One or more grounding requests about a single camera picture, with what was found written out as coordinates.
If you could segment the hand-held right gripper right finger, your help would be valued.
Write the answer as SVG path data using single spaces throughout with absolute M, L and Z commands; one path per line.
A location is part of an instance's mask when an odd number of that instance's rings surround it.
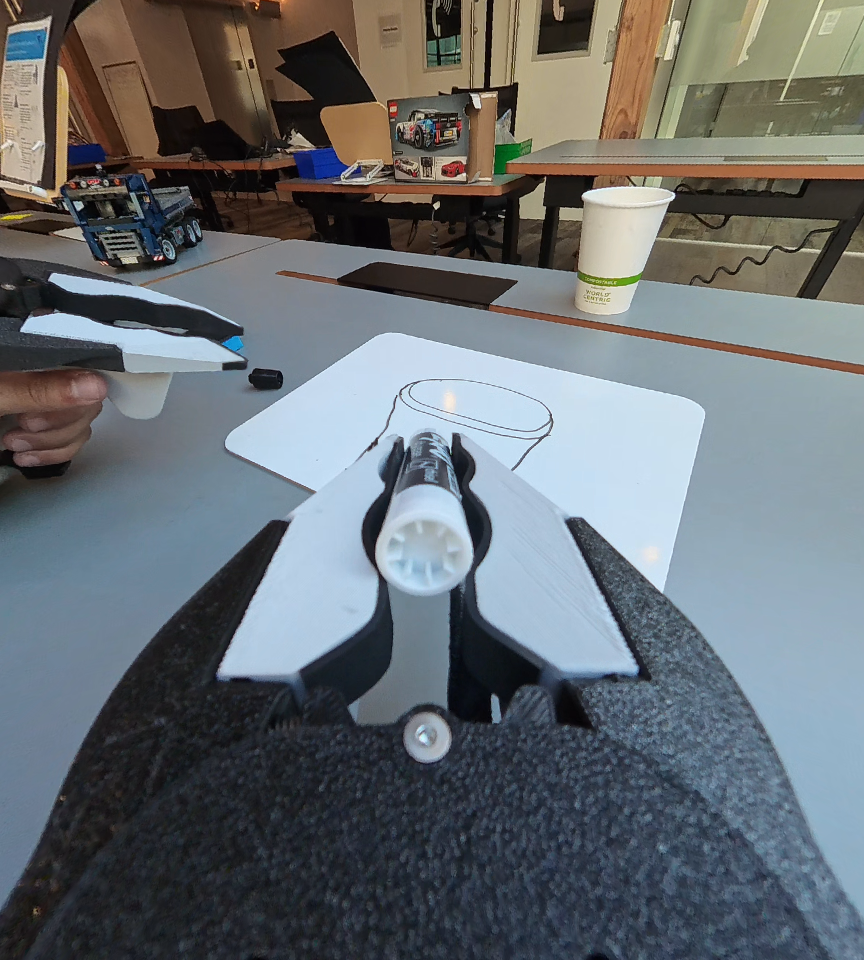
M 636 678 L 639 662 L 566 514 L 465 435 L 453 435 L 453 458 L 479 535 L 462 595 L 470 676 L 501 703 L 525 686 Z

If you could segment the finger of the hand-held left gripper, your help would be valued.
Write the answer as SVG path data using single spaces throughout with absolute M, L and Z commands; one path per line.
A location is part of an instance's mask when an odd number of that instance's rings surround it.
M 119 349 L 123 371 L 106 370 L 108 399 L 127 417 L 157 417 L 175 373 L 233 371 L 246 360 L 224 346 L 196 335 L 109 326 L 89 318 L 53 313 L 26 319 L 23 333 L 112 345 Z
M 101 277 L 53 271 L 45 280 L 23 287 L 23 304 L 29 311 L 51 309 L 122 329 L 146 328 L 200 338 L 244 335 L 239 324 L 211 310 Z

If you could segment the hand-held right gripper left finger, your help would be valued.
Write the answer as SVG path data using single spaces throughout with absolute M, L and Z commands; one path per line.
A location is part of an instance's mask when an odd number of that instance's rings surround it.
M 279 683 L 299 701 L 316 688 L 358 701 L 388 671 L 388 588 L 366 546 L 403 458 L 383 440 L 289 516 L 218 666 L 217 680 Z

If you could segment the white dry erase marker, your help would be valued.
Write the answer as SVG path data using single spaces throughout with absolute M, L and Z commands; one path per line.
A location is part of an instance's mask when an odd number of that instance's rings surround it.
M 404 593 L 434 596 L 463 581 L 473 556 L 449 444 L 433 429 L 420 430 L 405 447 L 377 537 L 377 569 Z

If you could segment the white whiteboard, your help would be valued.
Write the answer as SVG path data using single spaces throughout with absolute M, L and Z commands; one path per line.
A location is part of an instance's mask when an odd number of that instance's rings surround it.
M 661 590 L 703 419 L 676 395 L 386 333 L 238 426 L 225 446 L 315 492 L 388 434 L 461 432 Z

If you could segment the person's left hand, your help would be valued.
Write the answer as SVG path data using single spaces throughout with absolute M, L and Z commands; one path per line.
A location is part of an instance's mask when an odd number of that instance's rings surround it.
M 0 456 L 19 467 L 71 461 L 91 436 L 107 386 L 83 369 L 0 371 Z

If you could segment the blue toy truck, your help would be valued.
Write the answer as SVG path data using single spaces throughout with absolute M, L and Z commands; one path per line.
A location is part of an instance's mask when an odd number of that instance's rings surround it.
M 93 257 L 104 266 L 173 265 L 183 250 L 203 240 L 187 186 L 151 187 L 139 173 L 99 170 L 67 181 L 60 196 Z

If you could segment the tan rounded board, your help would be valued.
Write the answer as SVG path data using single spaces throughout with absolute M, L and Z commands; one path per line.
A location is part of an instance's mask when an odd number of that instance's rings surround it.
M 392 163 L 388 108 L 380 102 L 325 106 L 322 126 L 337 157 L 348 167 L 357 162 Z

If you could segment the white paper cup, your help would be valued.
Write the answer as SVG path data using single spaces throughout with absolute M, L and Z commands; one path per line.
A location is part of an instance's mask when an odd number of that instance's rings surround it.
M 586 314 L 629 310 L 675 194 L 660 187 L 613 186 L 582 194 L 574 306 Z

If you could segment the toy car box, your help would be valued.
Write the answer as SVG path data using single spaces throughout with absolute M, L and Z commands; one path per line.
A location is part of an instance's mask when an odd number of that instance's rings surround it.
M 390 100 L 394 178 L 421 185 L 490 182 L 497 109 L 495 91 Z

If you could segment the wooden column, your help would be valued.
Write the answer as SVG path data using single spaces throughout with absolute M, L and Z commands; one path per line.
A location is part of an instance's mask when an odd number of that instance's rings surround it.
M 638 138 L 656 71 L 655 50 L 672 1 L 623 1 L 599 137 Z

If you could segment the dark wall poster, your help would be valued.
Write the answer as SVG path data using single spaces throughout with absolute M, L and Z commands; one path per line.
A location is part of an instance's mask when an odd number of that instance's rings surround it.
M 596 1 L 541 1 L 535 55 L 585 55 L 589 52 Z
M 462 65 L 462 1 L 423 1 L 426 69 Z

